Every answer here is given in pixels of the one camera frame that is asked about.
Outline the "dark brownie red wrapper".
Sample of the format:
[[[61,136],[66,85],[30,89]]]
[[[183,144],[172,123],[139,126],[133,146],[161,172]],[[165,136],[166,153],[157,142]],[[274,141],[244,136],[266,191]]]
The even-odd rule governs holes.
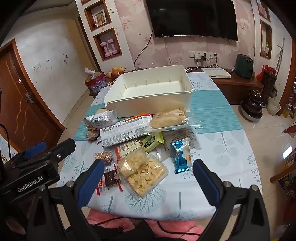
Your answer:
[[[116,187],[120,192],[123,192],[121,180],[117,175],[116,164],[110,164],[109,166],[105,167],[105,171],[102,175],[102,178],[100,179],[96,187],[96,194],[98,196],[105,195],[113,187]]]

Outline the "round nut cake packet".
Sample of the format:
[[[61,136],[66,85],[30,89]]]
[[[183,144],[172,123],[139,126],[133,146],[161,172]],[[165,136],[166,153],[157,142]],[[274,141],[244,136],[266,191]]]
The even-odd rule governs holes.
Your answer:
[[[102,161],[105,165],[108,165],[113,158],[112,152],[103,151],[95,154],[95,160]]]

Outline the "red striped Lipo packet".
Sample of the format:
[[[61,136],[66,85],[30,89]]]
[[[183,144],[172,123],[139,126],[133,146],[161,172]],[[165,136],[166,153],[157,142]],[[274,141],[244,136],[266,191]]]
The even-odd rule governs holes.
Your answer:
[[[119,162],[122,157],[126,156],[130,152],[137,150],[141,147],[142,147],[142,144],[139,140],[131,140],[131,141],[116,145],[114,147],[116,160]]]

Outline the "clear pack yellow puffs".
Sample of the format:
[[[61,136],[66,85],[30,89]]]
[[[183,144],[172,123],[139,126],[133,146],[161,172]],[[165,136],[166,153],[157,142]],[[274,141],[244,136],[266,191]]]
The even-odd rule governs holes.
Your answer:
[[[166,166],[154,155],[139,170],[127,177],[127,183],[139,197],[144,197],[168,175]]]

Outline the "blue white snack packet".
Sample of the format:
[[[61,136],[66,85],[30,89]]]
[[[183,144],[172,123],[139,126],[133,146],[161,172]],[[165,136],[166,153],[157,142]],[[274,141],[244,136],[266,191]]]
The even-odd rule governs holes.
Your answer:
[[[175,153],[175,174],[188,171],[193,165],[190,152],[190,138],[184,138],[182,140],[171,142],[170,146]]]

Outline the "silver white snack bag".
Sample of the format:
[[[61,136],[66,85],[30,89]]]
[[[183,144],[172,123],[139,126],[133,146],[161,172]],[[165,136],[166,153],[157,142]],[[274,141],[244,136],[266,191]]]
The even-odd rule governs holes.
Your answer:
[[[118,121],[117,112],[115,110],[106,110],[95,115],[88,116],[82,120],[86,125],[96,129],[102,129],[115,125]]]

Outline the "large white biscuit package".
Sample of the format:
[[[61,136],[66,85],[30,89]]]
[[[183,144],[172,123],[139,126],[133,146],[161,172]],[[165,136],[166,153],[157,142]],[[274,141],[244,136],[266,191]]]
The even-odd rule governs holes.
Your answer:
[[[142,115],[102,128],[100,129],[101,143],[104,147],[111,147],[145,136],[145,129],[151,120],[151,115]]]

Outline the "clear bag printed wafers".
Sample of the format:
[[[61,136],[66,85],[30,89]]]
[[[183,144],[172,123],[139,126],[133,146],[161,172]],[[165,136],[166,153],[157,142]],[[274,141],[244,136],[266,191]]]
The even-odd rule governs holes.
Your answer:
[[[198,140],[198,133],[194,127],[182,128],[176,131],[163,132],[164,139],[167,144],[188,138],[190,140],[190,147],[201,150],[202,146]]]

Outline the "green pineapple cake packet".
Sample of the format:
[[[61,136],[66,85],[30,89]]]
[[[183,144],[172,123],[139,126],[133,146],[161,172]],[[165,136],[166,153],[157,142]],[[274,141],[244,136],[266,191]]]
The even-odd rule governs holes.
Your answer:
[[[154,150],[158,145],[164,144],[164,137],[161,132],[148,135],[141,141],[142,147],[146,153]]]

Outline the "beige wafer bar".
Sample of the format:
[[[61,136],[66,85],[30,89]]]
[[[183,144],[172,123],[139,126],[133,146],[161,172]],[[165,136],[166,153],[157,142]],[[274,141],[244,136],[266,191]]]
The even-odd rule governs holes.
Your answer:
[[[95,114],[103,113],[105,111],[107,111],[107,109],[100,108],[100,109],[97,110],[97,112]]]

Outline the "orange white oats bar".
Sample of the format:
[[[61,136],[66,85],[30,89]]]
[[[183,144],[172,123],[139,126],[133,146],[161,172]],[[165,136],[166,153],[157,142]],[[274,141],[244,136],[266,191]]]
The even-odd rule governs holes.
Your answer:
[[[135,117],[137,118],[137,117],[141,117],[141,116],[152,116],[152,114],[151,113],[141,113]]]

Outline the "bread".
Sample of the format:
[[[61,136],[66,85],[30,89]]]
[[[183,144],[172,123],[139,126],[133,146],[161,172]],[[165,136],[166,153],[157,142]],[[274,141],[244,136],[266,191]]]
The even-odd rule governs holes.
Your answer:
[[[181,107],[155,114],[144,132],[150,134],[191,127],[203,128],[203,123],[195,118],[191,108]]]

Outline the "brown wooden door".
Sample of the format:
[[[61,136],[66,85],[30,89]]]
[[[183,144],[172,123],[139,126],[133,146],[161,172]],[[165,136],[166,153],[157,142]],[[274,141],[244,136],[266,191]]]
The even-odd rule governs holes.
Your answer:
[[[15,40],[1,47],[1,88],[1,124],[7,129],[1,135],[18,152],[39,142],[54,147],[65,128],[31,82]]]

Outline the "floral tablecloth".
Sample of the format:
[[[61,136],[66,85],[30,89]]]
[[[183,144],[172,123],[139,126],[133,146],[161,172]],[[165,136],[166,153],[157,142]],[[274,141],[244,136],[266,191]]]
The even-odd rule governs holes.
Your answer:
[[[201,150],[192,158],[201,159],[210,171],[233,186],[261,186],[253,150],[243,129],[198,134]],[[199,187],[192,170],[175,174],[173,159],[164,161],[167,177],[144,198],[138,199],[126,188],[111,188],[98,196],[96,190],[88,207],[105,213],[152,220],[195,220],[212,216],[211,206]]]

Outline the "brown white wrapper packet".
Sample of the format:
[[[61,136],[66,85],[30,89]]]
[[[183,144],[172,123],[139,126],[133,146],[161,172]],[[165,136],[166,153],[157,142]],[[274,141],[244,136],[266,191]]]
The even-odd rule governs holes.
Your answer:
[[[100,136],[99,130],[89,125],[86,125],[86,128],[87,128],[86,140],[88,141],[97,140],[97,138]]]

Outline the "teal striped table runner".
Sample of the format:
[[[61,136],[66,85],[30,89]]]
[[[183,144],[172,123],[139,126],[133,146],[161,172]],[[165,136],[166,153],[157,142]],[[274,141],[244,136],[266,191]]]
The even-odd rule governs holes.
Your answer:
[[[220,90],[194,91],[191,109],[202,122],[198,134],[236,131],[243,129],[234,110]]]

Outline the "white plastic storage bin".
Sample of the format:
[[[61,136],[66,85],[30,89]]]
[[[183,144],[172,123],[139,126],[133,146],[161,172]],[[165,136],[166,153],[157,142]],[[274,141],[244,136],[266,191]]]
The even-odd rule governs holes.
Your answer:
[[[118,117],[190,107],[194,87],[182,65],[155,67],[120,75],[104,97]]]

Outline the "fruit bowl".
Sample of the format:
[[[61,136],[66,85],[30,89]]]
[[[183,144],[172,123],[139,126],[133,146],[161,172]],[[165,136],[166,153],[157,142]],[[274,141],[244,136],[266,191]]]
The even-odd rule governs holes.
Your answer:
[[[111,71],[106,73],[106,78],[109,79],[115,79],[118,78],[119,75],[123,74],[125,72],[125,67],[120,66],[120,67],[113,67]]]

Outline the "white bucket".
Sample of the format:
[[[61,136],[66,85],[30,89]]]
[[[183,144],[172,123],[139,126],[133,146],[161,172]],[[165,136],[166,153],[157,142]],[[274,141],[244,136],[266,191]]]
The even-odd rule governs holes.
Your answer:
[[[269,97],[266,109],[271,116],[275,116],[281,110],[281,105],[274,98]]]

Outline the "wooden tv cabinet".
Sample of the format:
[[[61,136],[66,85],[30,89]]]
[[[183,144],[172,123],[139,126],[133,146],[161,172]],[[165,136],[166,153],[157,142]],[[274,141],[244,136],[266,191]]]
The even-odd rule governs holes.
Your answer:
[[[204,72],[191,72],[187,76],[194,87],[192,105],[240,104],[252,90],[262,92],[263,89],[257,79],[244,79],[235,73],[232,73],[229,79],[211,78]]]

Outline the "white set-top box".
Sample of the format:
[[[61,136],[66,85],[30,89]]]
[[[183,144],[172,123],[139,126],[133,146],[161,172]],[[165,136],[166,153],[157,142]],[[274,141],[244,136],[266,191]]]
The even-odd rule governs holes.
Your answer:
[[[231,75],[223,68],[201,68],[210,78],[230,79]]]

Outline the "pink dumbbell pair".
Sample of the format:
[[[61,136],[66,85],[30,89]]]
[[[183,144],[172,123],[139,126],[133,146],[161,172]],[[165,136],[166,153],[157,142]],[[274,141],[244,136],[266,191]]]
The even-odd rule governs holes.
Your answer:
[[[110,56],[116,55],[119,51],[115,48],[114,39],[109,39],[100,43],[100,46],[104,49],[104,57],[108,58]]]

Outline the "framed picture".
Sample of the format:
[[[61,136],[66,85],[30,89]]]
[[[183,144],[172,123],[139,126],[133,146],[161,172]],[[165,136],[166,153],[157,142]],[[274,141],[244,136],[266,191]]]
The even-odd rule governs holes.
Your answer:
[[[97,27],[107,23],[107,18],[103,9],[94,15],[94,19]]]

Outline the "wall power outlet strip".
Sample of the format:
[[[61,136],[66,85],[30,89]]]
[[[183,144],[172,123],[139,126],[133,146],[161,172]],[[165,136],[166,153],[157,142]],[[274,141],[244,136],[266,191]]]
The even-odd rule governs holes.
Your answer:
[[[202,60],[202,59],[215,59],[217,57],[217,53],[214,52],[205,52],[205,51],[189,51],[189,58],[194,58],[196,60]]]

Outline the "black wall television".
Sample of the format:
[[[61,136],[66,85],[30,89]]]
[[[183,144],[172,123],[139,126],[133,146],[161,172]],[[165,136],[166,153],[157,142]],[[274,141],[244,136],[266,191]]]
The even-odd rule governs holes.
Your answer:
[[[233,1],[146,1],[157,38],[207,36],[237,41]]]

